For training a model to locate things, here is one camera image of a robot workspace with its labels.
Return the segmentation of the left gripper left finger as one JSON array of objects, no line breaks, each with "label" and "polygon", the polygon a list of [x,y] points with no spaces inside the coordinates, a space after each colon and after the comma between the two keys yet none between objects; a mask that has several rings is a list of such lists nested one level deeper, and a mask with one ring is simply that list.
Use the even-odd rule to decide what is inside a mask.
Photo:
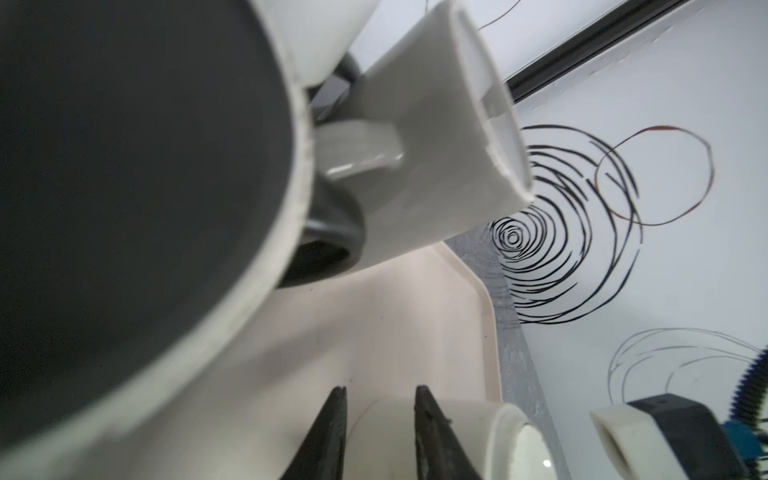
[{"label": "left gripper left finger", "polygon": [[347,389],[334,387],[281,480],[343,478],[347,411]]}]

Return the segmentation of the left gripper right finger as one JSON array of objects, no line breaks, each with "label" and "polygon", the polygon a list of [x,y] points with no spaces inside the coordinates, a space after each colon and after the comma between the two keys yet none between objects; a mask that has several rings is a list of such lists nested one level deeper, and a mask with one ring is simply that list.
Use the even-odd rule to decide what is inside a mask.
[{"label": "left gripper right finger", "polygon": [[481,479],[426,385],[416,387],[414,433],[419,480]]}]

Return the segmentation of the white mug with handle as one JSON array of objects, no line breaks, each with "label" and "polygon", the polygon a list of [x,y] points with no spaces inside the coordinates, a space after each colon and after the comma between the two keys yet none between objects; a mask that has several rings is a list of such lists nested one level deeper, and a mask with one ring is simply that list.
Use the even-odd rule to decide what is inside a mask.
[{"label": "white mug with handle", "polygon": [[[413,399],[385,398],[368,408],[347,440],[345,479],[415,479]],[[438,405],[482,479],[555,479],[541,432],[509,403],[440,399]]]}]

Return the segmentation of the black mug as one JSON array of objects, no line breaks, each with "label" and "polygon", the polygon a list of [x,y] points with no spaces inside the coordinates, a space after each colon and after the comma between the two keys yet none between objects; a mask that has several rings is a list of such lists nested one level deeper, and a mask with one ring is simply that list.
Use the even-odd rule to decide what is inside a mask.
[{"label": "black mug", "polygon": [[1,475],[68,479],[354,265],[264,1],[1,5]]}]

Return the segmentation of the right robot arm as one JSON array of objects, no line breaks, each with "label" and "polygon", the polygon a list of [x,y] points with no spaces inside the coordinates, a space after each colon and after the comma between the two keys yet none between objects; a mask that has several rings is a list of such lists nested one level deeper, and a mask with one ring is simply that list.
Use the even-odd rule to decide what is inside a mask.
[{"label": "right robot arm", "polygon": [[761,427],[766,400],[767,348],[764,348],[739,381],[729,412],[729,419],[748,427],[761,445],[767,445],[767,430]]}]

